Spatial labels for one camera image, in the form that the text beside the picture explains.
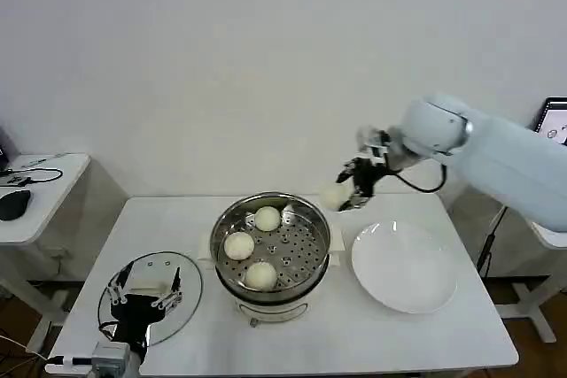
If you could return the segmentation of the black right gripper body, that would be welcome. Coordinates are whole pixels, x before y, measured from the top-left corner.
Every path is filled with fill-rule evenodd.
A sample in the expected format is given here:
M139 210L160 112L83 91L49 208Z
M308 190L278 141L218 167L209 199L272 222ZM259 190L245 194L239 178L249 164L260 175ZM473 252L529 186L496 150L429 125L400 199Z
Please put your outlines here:
M362 198L372 198L375 184L386 176L386 166L373 163L368 158L355 158L353 165L353 185L356 194Z

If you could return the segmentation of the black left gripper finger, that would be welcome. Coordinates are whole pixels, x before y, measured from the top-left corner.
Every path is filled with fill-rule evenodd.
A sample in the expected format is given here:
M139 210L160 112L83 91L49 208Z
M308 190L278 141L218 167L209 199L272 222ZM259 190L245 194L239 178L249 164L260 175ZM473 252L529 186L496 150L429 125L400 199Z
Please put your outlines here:
M126 292L124 289L133 265L134 262L130 261L107 284L107 292L110 297L111 305L127 303Z
M159 310L171 310L180 303L182 298L180 267L177 267L169 291L158 300L152 302L151 306Z

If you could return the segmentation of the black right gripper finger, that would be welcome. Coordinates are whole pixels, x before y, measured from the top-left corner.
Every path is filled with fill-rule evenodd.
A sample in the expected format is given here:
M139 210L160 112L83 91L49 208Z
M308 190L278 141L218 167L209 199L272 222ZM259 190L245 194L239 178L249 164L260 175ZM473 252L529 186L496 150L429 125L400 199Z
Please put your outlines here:
M358 192L354 192L350 194L346 200L339 206L338 211L350 211L355 209L361 209L367 202L369 201L368 197L365 197L363 194Z
M338 174L336 183L343 183L350 178L353 178L358 169L358 158L352 158L344 163L343 169Z

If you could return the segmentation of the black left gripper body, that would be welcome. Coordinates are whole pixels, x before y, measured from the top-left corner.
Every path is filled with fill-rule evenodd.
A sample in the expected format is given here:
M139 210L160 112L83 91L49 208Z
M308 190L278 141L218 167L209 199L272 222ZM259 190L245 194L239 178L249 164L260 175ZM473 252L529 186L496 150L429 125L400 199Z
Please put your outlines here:
M147 353L146 333L150 325L165 319L166 311L152 304L158 300L154 296L127 294L126 303L112 305L111 315L116 321L112 341L127 343L129 349L140 359Z

